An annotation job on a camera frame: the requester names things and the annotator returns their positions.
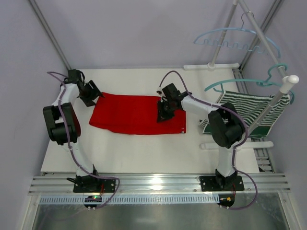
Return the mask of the red trousers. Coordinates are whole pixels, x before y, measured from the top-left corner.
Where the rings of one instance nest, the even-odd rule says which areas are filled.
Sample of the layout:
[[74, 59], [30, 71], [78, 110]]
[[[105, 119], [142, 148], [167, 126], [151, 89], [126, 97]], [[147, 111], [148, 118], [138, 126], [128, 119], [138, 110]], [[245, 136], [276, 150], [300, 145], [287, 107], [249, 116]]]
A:
[[158, 122], [158, 96], [103, 93], [99, 97], [89, 124], [113, 133], [128, 135], [184, 134], [186, 113], [176, 111], [170, 120]]

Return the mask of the light blue hanger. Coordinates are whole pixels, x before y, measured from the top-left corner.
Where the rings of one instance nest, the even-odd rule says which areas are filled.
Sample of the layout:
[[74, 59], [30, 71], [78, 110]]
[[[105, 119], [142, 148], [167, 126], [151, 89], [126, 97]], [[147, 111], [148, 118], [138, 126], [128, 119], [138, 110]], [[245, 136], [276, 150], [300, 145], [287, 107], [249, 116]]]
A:
[[269, 47], [266, 47], [261, 40], [257, 44], [253, 45], [249, 38], [258, 37], [259, 33], [254, 27], [246, 27], [245, 21], [248, 19], [248, 15], [254, 16], [251, 11], [247, 11], [240, 16], [240, 26], [223, 26], [199, 32], [195, 34], [190, 43], [194, 46], [212, 46], [215, 48], [228, 48], [247, 53], [257, 53], [260, 55], [268, 55], [269, 49], [273, 52], [277, 58], [281, 57], [281, 48], [271, 38], [264, 36], [264, 42]]

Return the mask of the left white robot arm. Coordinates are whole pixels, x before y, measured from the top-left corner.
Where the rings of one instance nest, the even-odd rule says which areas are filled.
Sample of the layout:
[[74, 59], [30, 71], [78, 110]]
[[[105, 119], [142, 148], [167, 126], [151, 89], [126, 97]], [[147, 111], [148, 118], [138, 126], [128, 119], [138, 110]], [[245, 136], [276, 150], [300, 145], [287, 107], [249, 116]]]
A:
[[86, 107], [95, 106], [95, 100], [103, 94], [92, 80], [85, 80], [80, 70], [69, 70], [68, 76], [54, 71], [47, 74], [60, 82], [60, 92], [52, 105], [43, 108], [43, 116], [50, 140], [62, 146], [76, 166], [75, 177], [67, 180], [74, 184], [75, 193], [99, 192], [103, 179], [81, 146], [81, 125], [73, 105], [79, 98]]

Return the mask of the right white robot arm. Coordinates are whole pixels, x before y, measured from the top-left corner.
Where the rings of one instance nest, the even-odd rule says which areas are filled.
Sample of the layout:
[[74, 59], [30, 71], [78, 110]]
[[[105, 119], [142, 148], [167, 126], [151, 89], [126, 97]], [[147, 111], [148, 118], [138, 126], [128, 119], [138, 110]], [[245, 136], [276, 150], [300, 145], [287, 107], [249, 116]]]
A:
[[219, 190], [231, 189], [237, 178], [236, 145], [245, 131], [245, 123], [237, 116], [235, 107], [231, 103], [202, 101], [188, 91], [180, 92], [172, 83], [159, 88], [157, 93], [161, 97], [157, 103], [157, 122], [172, 119], [179, 110], [200, 115], [209, 121], [212, 138], [219, 150], [214, 185]]

